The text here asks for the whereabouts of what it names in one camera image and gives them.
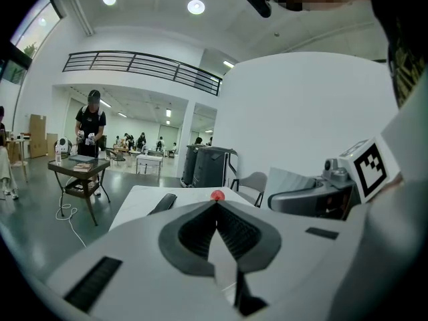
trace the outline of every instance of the window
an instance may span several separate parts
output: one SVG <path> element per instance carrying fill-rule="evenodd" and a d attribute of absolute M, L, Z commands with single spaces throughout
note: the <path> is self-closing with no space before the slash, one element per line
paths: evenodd
<path fill-rule="evenodd" d="M 3 72 L 3 80 L 7 80 L 14 84 L 21 85 L 24 79 L 24 75 L 27 72 L 25 68 L 21 67 L 13 61 L 8 61 L 5 71 Z"/>
<path fill-rule="evenodd" d="M 29 10 L 15 33 L 11 43 L 33 58 L 50 31 L 60 21 L 50 0 L 38 0 Z"/>

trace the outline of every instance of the white table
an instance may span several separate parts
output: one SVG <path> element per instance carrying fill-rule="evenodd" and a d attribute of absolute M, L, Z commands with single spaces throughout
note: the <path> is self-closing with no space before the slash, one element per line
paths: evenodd
<path fill-rule="evenodd" d="M 211 200 L 211 193 L 214 190 L 221 190 L 225 194 L 226 201 L 235 201 L 254 207 L 250 202 L 240 197 L 237 193 L 227 187 L 221 188 L 157 188 L 135 185 L 125 198 L 116 217 L 110 226 L 109 231 L 126 223 L 147 216 L 166 194 L 174 194 L 177 199 L 173 208 L 179 208 L 192 203 Z"/>
<path fill-rule="evenodd" d="M 129 151 L 129 155 L 130 155 L 129 167 L 131 167 L 134 164 L 134 162 L 136 162 L 134 158 L 136 158 L 139 154 L 141 154 L 141 151 L 134 151 L 134 150 Z"/>
<path fill-rule="evenodd" d="M 145 154 L 140 154 L 136 157 L 135 173 L 138 174 L 138 164 L 140 164 L 140 165 L 145 165 L 144 173 L 147 172 L 147 165 L 152 167 L 158 167 L 158 176 L 160 176 L 162 161 L 163 161 L 163 157 L 146 156 Z"/>

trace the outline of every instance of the man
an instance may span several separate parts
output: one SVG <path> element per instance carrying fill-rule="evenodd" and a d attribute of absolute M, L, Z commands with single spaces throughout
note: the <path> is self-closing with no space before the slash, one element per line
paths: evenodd
<path fill-rule="evenodd" d="M 137 139 L 136 141 L 136 149 L 137 151 L 142 150 L 143 146 L 146 144 L 146 135 L 143 133 L 141 133 L 140 137 Z"/>
<path fill-rule="evenodd" d="M 128 133 L 125 133 L 124 137 L 126 137 L 126 140 L 128 141 L 128 151 L 131 151 L 134 146 L 134 137 Z"/>
<path fill-rule="evenodd" d="M 177 143 L 175 142 L 173 148 L 170 149 L 170 151 L 168 151 L 168 157 L 170 157 L 171 154 L 174 156 L 176 151 L 177 151 Z"/>
<path fill-rule="evenodd" d="M 100 110 L 101 94 L 97 90 L 92 90 L 88 95 L 88 105 L 82 107 L 76 116 L 76 127 L 74 128 L 78 141 L 78 154 L 98 158 L 98 141 L 102 137 L 106 125 L 106 115 Z M 92 177 L 94 184 L 98 178 Z M 100 196 L 101 192 L 96 189 L 95 195 Z"/>
<path fill-rule="evenodd" d="M 156 151 L 163 151 L 164 147 L 165 141 L 163 141 L 163 137 L 159 137 L 158 141 L 156 142 Z"/>
<path fill-rule="evenodd" d="M 352 0 L 274 0 L 291 11 L 328 9 Z M 421 25 L 425 0 L 371 0 L 372 8 L 389 41 L 388 65 L 397 104 L 411 95 L 424 70 L 427 42 Z"/>

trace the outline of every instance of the chair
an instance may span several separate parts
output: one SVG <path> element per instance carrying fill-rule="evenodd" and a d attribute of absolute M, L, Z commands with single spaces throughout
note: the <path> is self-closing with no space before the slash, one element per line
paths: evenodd
<path fill-rule="evenodd" d="M 123 158 L 122 153 L 115 153 L 109 148 L 106 148 L 106 154 L 107 154 L 107 157 L 110 159 L 110 165 L 112 165 L 112 161 L 116 161 L 118 166 L 119 166 L 119 162 L 125 161 L 125 158 Z"/>
<path fill-rule="evenodd" d="M 263 199 L 263 194 L 265 192 L 266 182 L 268 177 L 264 173 L 255 172 L 252 173 L 250 176 L 244 178 L 244 179 L 234 179 L 232 182 L 232 186 L 230 189 L 233 190 L 233 186 L 236 184 L 236 193 L 243 197 L 245 200 L 253 204 L 255 207 L 259 207 L 261 205 L 261 200 Z M 239 191 L 239 186 L 241 187 L 248 187 L 255 191 L 259 192 L 259 196 L 255 200 L 253 197 L 249 196 L 248 194 L 242 193 Z"/>

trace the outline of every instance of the white cable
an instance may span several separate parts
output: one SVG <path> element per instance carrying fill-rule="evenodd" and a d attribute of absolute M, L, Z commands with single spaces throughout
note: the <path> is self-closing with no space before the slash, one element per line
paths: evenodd
<path fill-rule="evenodd" d="M 72 179 L 73 177 L 70 177 L 70 179 L 67 181 L 67 183 L 66 183 L 66 186 L 68 185 L 68 183 L 70 182 L 70 180 Z M 58 205 L 60 206 L 60 208 L 56 211 L 56 214 L 55 214 L 55 218 L 57 219 L 57 220 L 60 220 L 60 221 L 66 221 L 66 220 L 68 220 L 68 222 L 69 222 L 69 224 L 70 224 L 70 226 L 72 227 L 72 231 L 74 232 L 74 234 L 76 234 L 76 237 L 78 237 L 79 238 L 79 240 L 82 242 L 82 244 L 83 244 L 83 246 L 84 247 L 86 247 L 86 245 L 85 245 L 85 243 L 83 242 L 83 240 L 82 240 L 82 238 L 81 237 L 79 237 L 79 235 L 76 233 L 76 231 L 74 230 L 74 228 L 73 228 L 73 225 L 72 225 L 72 217 L 73 217 L 73 215 L 74 214 L 76 214 L 77 212 L 78 212 L 78 209 L 77 208 L 72 208 L 72 205 L 71 205 L 71 203 L 66 203 L 65 205 L 62 205 L 61 206 L 61 197 L 60 197 L 60 201 L 59 201 L 59 203 L 58 203 Z M 70 214 L 70 216 L 69 217 L 66 217 L 65 219 L 60 219 L 59 217 L 58 217 L 58 212 L 59 211 L 61 211 L 61 209 L 69 209 L 69 208 L 72 208 L 72 210 L 71 210 L 71 214 Z"/>

